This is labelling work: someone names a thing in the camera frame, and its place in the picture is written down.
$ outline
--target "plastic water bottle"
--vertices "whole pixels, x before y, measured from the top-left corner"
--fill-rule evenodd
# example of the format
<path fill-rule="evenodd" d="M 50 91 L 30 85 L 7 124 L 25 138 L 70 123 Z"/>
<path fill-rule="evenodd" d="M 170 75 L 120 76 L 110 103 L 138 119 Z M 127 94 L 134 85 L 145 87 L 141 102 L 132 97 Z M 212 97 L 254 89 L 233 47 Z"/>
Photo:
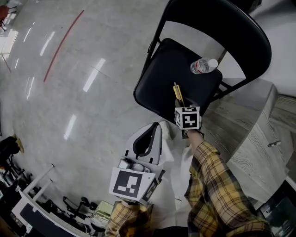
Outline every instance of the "plastic water bottle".
<path fill-rule="evenodd" d="M 190 65 L 190 71 L 194 74 L 209 73 L 214 71 L 216 67 L 218 67 L 216 59 L 201 58 Z"/>

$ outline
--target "black folding chair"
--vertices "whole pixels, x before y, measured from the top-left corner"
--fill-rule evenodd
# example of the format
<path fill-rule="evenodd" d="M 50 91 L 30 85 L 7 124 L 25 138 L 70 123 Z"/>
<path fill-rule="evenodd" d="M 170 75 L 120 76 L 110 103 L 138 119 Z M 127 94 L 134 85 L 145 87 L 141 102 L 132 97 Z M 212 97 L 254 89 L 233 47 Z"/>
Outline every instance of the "black folding chair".
<path fill-rule="evenodd" d="M 166 21 L 182 23 L 212 37 L 237 61 L 246 79 L 230 86 L 222 81 L 217 69 L 207 74 L 193 74 L 190 64 L 201 57 L 172 39 L 160 41 Z M 153 54 L 157 43 L 159 47 Z M 210 102 L 255 80 L 270 62 L 271 46 L 267 36 L 250 16 L 230 1 L 170 0 L 148 49 L 134 98 L 139 105 L 174 123 L 174 81 L 179 84 L 187 104 L 194 102 L 200 106 L 203 115 Z"/>

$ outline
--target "bottle cap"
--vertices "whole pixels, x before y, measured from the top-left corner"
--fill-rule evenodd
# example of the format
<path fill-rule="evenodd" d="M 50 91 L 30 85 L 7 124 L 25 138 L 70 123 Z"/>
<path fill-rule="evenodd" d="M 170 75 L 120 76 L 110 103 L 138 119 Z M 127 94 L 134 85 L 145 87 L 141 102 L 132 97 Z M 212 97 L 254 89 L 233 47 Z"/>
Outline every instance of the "bottle cap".
<path fill-rule="evenodd" d="M 218 67 L 218 61 L 216 59 L 210 59 L 208 60 L 208 66 L 210 68 L 216 68 Z"/>

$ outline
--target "yellow plaid shirt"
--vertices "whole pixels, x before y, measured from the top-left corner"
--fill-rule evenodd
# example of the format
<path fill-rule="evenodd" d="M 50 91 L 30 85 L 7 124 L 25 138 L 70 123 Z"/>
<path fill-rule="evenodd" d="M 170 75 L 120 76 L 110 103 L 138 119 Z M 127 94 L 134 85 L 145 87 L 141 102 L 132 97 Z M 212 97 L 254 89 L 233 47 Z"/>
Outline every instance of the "yellow plaid shirt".
<path fill-rule="evenodd" d="M 268 223 L 256 216 L 255 209 L 215 147 L 208 142 L 197 147 L 190 173 L 185 193 L 192 207 L 187 220 L 190 237 L 272 236 Z M 152 236 L 151 211 L 152 206 L 118 203 L 108 222 L 106 236 Z"/>

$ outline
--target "concrete floor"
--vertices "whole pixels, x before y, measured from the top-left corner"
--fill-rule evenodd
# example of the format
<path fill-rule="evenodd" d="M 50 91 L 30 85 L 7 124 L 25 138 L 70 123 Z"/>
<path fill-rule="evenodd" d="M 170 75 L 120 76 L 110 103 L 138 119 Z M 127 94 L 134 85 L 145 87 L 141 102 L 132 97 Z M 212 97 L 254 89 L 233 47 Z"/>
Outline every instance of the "concrete floor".
<path fill-rule="evenodd" d="M 34 176 L 47 164 L 55 165 L 46 195 L 57 204 L 63 195 L 73 201 L 86 196 L 114 202 L 108 194 L 111 169 L 118 165 L 126 140 L 142 126 L 162 120 L 136 104 L 133 88 L 167 2 L 9 3 L 18 4 L 18 13 L 9 16 L 7 31 L 0 31 L 1 52 L 11 70 L 1 57 L 2 137 L 16 133 L 21 138 L 25 153 L 16 160 Z M 56 49 L 82 10 L 43 82 Z M 166 37 L 203 57 L 218 58 L 223 50 L 210 37 L 178 23 L 165 25 L 161 39 Z M 175 140 L 180 155 L 179 142 Z M 180 187 L 179 162 L 171 165 L 175 190 Z"/>

